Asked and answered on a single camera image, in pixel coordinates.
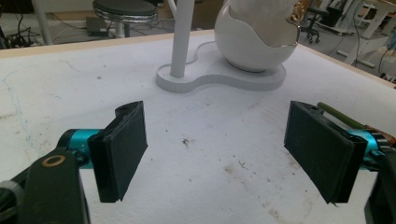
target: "black stool seat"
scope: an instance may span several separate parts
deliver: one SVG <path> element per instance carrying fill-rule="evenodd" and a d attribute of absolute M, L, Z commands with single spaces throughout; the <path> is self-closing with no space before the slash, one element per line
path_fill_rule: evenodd
<path fill-rule="evenodd" d="M 306 37 L 309 39 L 310 44 L 312 44 L 314 42 L 312 38 L 315 35 L 317 36 L 317 39 L 315 40 L 315 42 L 318 43 L 320 41 L 319 40 L 319 31 L 313 29 L 315 21 L 317 20 L 318 15 L 326 17 L 326 16 L 329 16 L 330 13 L 327 10 L 323 10 L 318 7 L 309 7 L 306 11 L 313 13 L 314 17 L 312 18 L 308 27 L 302 27 L 302 31 L 306 32 Z"/>
<path fill-rule="evenodd" d="M 151 16 L 157 14 L 157 8 L 142 0 L 94 0 L 94 8 L 107 13 L 125 16 Z"/>

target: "chair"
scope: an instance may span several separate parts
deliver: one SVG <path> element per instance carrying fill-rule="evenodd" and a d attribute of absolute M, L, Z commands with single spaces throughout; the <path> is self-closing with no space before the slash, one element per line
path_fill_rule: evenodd
<path fill-rule="evenodd" d="M 157 19 L 157 8 L 144 0 L 93 0 L 94 13 L 116 23 L 116 37 L 130 36 L 130 24 L 150 22 Z"/>
<path fill-rule="evenodd" d="M 302 31 L 306 32 L 306 38 L 309 39 L 309 43 L 312 44 L 314 42 L 313 37 L 316 35 L 317 38 L 315 40 L 316 43 L 320 42 L 319 40 L 319 31 L 315 30 L 314 24 L 317 21 L 318 15 L 322 17 L 329 16 L 329 12 L 327 10 L 323 10 L 317 7 L 309 7 L 307 9 L 307 12 L 311 12 L 314 14 L 314 17 L 312 18 L 311 22 L 309 23 L 308 27 L 302 27 Z"/>

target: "table surface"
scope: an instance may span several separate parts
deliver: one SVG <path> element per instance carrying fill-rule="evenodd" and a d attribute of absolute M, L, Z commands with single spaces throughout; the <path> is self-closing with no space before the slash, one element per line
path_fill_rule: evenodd
<path fill-rule="evenodd" d="M 190 48 L 214 40 L 191 35 Z M 104 128 L 114 109 L 145 103 L 148 149 L 123 202 L 99 203 L 81 178 L 92 223 L 364 223 L 376 173 L 360 171 L 349 203 L 326 204 L 283 146 L 290 101 L 325 102 L 396 135 L 394 85 L 305 47 L 275 91 L 155 84 L 172 35 L 0 50 L 0 180 L 54 149 L 72 128 Z"/>

